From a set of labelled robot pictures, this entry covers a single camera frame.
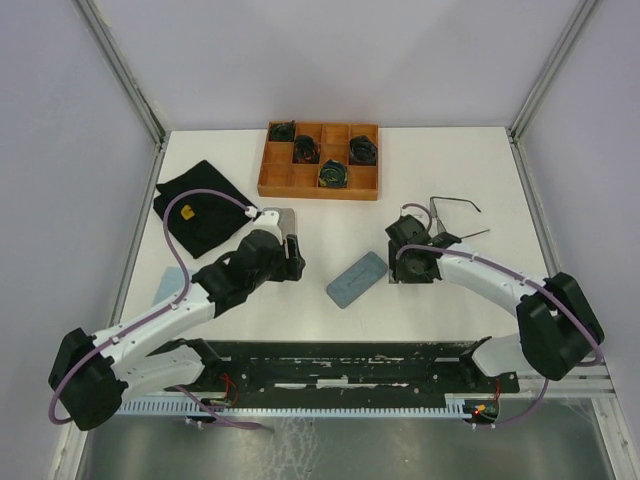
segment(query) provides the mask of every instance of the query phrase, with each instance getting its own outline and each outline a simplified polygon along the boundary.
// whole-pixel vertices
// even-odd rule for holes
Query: white tabletop
[[[466,205],[439,204],[450,232],[489,233],[467,242],[524,271],[545,273],[520,179],[503,128],[380,129],[377,202],[261,198],[256,185],[266,130],[184,131],[171,134],[160,182],[206,159],[259,207],[293,207],[307,262],[300,282],[267,282],[244,305],[184,332],[183,338],[257,341],[455,341],[517,331],[514,318],[456,285],[390,285],[379,281],[345,310],[326,286],[368,251],[387,261],[384,229],[406,202],[432,195],[464,197]],[[194,270],[237,247],[245,226],[224,245],[194,260]],[[123,319],[147,310],[165,269],[175,265],[151,210],[129,288]]]

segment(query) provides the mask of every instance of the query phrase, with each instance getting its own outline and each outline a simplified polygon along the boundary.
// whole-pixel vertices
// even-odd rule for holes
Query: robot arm
[[[519,333],[476,342],[469,352],[473,363],[489,377],[515,370],[535,369],[550,380],[562,379],[592,348],[584,335],[548,298],[531,286],[544,286],[580,321],[599,345],[604,333],[574,278],[558,273],[550,279],[515,272],[508,268],[487,268],[476,260],[476,252],[459,238],[447,233],[431,237],[422,223],[411,215],[400,217],[386,229],[389,236],[391,281],[433,283],[445,280],[474,291],[504,308],[518,321]],[[435,247],[434,251],[409,250],[407,245]]]
[[[76,329],[60,345],[49,385],[55,390],[85,355],[108,345],[69,381],[60,400],[81,430],[108,420],[122,403],[174,385],[195,382],[220,361],[203,340],[175,340],[180,333],[244,303],[266,281],[298,281],[305,262],[300,255],[292,209],[265,209],[254,230],[234,252],[203,267],[191,278],[189,291],[171,308],[154,306],[138,317],[89,336]],[[153,317],[124,337],[118,334]]]

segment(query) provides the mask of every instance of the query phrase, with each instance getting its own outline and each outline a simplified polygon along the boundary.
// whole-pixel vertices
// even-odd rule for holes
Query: wooden tray
[[[285,122],[270,122],[269,128],[277,123]],[[258,180],[258,193],[261,197],[378,199],[380,170],[378,125],[296,122],[295,136],[298,135],[309,135],[320,145],[320,163],[318,165],[293,163],[293,142],[270,142],[267,132]],[[349,164],[349,141],[360,135],[366,135],[378,147],[378,161],[375,166]],[[346,188],[318,186],[320,168],[329,159],[347,165]]]

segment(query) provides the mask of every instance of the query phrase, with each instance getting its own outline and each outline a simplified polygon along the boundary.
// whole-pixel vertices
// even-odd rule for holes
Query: gray wall
[[[62,336],[105,324],[152,144],[69,0],[0,7],[0,476],[42,479]]]
[[[578,0],[96,0],[170,129],[510,125]]]
[[[604,326],[607,362],[640,446],[640,3],[602,3],[525,146],[562,265]]]

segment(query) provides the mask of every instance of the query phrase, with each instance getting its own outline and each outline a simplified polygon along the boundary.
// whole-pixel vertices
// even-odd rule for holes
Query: purple cable
[[[255,423],[255,422],[232,422],[231,420],[227,420],[223,416],[218,415],[213,408],[202,403],[198,397],[196,397],[186,388],[180,385],[176,385],[173,388],[175,388],[179,392],[184,393],[187,397],[189,397],[191,400],[197,403],[201,409],[203,409],[205,412],[207,412],[209,415],[215,418],[218,422],[224,424],[224,425],[216,425],[218,423],[216,422],[216,423],[206,423],[206,424],[203,424],[203,426],[210,425],[212,427],[234,427],[234,428],[239,428],[241,430],[260,430],[262,428],[261,424]]]
[[[187,293],[189,292],[189,286],[191,284],[189,281],[189,270],[187,270],[187,266],[185,265],[182,258],[180,258],[180,254],[176,250],[176,247],[173,245],[173,242],[171,241],[171,236],[169,235],[169,213],[171,212],[171,210],[173,209],[173,207],[177,202],[179,202],[185,197],[188,197],[189,195],[195,195],[198,193],[216,195],[220,198],[224,198],[225,200],[233,203],[234,205],[237,205],[238,207],[243,209],[245,212],[249,211],[249,207],[244,203],[242,203],[241,201],[231,197],[230,195],[227,195],[226,193],[218,192],[217,190],[210,190],[207,188],[196,188],[193,190],[183,192],[169,202],[169,205],[167,205],[167,208],[164,211],[164,215],[162,216],[162,229],[164,232],[164,238],[167,242],[167,245],[169,246],[169,250],[171,250],[172,255],[178,262],[178,266],[180,267],[180,270],[182,270],[182,275],[184,277],[184,286],[182,287],[182,290],[180,291],[180,293],[178,294],[178,297],[173,302],[165,305],[161,309],[156,310],[155,312],[129,325],[124,330],[121,330],[118,333],[114,334],[112,338],[109,338],[104,343],[101,343],[100,345],[95,347],[93,350],[87,353],[84,357],[82,357],[78,361],[78,363],[76,363],[73,367],[71,367],[71,369],[67,372],[67,374],[64,376],[64,378],[58,385],[58,387],[53,392],[53,397],[51,397],[51,402],[49,402],[49,421],[51,421],[51,423],[53,423],[54,425],[64,425],[71,421],[71,417],[69,418],[56,417],[56,405],[58,404],[58,400],[60,399],[60,395],[62,394],[63,390],[65,389],[65,387],[67,386],[71,378],[73,378],[73,376],[78,372],[78,370],[80,370],[89,360],[91,360],[93,357],[99,354],[102,350],[109,347],[110,345],[113,345],[114,344],[113,338],[122,339],[123,337],[133,332],[137,328],[140,328],[141,326],[151,322],[152,320],[155,320],[163,313],[168,312],[169,310],[171,310],[172,304],[180,303],[182,299],[186,297]],[[224,422],[228,422],[231,424],[234,423],[234,422],[230,422],[229,420],[224,420]]]
[[[431,215],[431,212],[429,211],[429,209],[424,205],[420,205],[419,203],[405,203],[401,208],[404,209],[407,207],[419,208],[420,210],[422,210],[424,213],[427,214],[427,217],[429,217],[429,223],[427,224],[426,228],[427,228],[427,233],[429,233],[431,231],[431,225],[433,225],[433,215]]]
[[[440,253],[443,255],[450,255],[453,257],[466,258],[468,260],[486,265],[489,268],[493,268],[494,270],[497,270],[501,273],[504,273],[505,275],[513,277],[517,281],[523,282],[524,284],[532,287],[537,292],[539,292],[540,294],[544,295],[547,299],[549,299],[549,301],[551,301],[551,303],[553,303],[558,308],[558,310],[560,310],[569,319],[569,321],[573,324],[573,326],[576,327],[576,329],[582,334],[582,336],[584,336],[585,340],[587,340],[587,342],[589,343],[589,346],[595,352],[596,358],[594,360],[591,360],[589,362],[580,362],[578,365],[582,367],[592,367],[595,365],[600,365],[602,363],[602,360],[604,359],[604,357],[602,355],[602,349],[600,348],[600,345],[598,345],[598,342],[596,342],[596,340],[589,333],[589,331],[584,327],[584,325],[580,323],[580,320],[578,320],[578,318],[573,314],[573,312],[571,312],[571,310],[569,310],[560,300],[558,300],[554,294],[552,294],[542,285],[538,285],[536,282],[529,280],[528,278],[524,277],[523,275],[519,274],[514,270],[511,270],[508,267],[500,265],[499,263],[496,263],[492,260],[488,260],[486,258],[474,256],[473,254],[468,252],[446,250],[443,248],[430,247],[427,245],[405,245],[400,250],[398,250],[398,253],[396,254],[396,259],[399,259],[400,256],[407,250],[426,250],[427,252],[434,252],[434,253]],[[540,395],[538,396],[538,398],[536,398],[536,400],[533,402],[533,404],[531,405],[531,407],[529,407],[527,411],[513,418],[510,418],[509,420],[505,420],[504,422],[494,423],[490,428],[510,425],[531,415],[538,408],[540,408],[540,405],[542,404],[542,399],[544,398],[544,395],[547,392],[548,386],[549,386],[549,380],[545,379]]]

